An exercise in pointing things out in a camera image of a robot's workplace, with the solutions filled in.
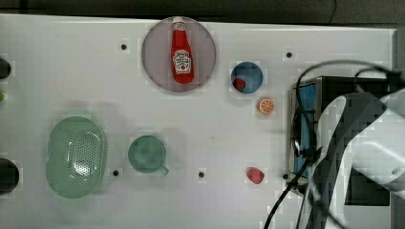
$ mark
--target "orange slice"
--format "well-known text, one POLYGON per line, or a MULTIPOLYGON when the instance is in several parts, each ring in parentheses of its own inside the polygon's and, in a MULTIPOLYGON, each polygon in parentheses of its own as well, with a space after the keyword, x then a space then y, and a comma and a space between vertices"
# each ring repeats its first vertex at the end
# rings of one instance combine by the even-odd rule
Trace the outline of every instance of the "orange slice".
POLYGON ((274 110, 274 104, 273 100, 270 98, 262 98, 259 103, 257 104, 257 108, 260 113, 263 115, 269 115, 273 112, 274 110))

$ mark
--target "ketchup bottle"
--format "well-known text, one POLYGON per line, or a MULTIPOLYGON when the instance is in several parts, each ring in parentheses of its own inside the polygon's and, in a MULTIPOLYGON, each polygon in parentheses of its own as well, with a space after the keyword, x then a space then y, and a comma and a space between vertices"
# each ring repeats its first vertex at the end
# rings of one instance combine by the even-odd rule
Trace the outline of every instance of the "ketchup bottle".
POLYGON ((188 84, 194 79, 193 56, 181 17, 173 18, 172 72, 176 82, 188 84))

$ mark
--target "small blue bowl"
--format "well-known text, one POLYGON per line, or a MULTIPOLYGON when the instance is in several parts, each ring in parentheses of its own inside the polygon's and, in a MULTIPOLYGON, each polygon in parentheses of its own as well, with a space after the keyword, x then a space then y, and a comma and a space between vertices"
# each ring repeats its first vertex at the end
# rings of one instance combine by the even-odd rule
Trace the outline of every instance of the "small blue bowl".
POLYGON ((231 84, 235 79, 242 79, 246 85, 243 89, 237 89, 238 92, 243 94, 251 94, 256 92, 263 84, 263 73, 259 66, 251 62, 242 62, 237 65, 230 76, 231 84))

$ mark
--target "green colander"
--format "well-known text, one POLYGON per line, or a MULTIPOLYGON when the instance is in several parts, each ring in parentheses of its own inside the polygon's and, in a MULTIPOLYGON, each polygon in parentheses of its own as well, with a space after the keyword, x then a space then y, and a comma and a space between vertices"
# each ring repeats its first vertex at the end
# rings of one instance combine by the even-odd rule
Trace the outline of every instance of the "green colander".
POLYGON ((51 188, 64 198, 83 198, 93 192, 105 170, 106 141, 91 120, 72 116, 51 132, 46 176, 51 188))

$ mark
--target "bottle label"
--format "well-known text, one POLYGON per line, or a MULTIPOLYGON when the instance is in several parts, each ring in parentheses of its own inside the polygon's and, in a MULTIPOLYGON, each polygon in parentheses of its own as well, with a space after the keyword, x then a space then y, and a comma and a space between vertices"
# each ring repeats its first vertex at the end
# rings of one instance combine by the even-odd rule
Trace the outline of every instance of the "bottle label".
POLYGON ((175 23, 173 25, 173 31, 184 31, 184 23, 175 23))
POLYGON ((173 56, 173 64, 175 65, 176 73, 190 73, 191 58, 190 54, 185 50, 175 51, 173 56))

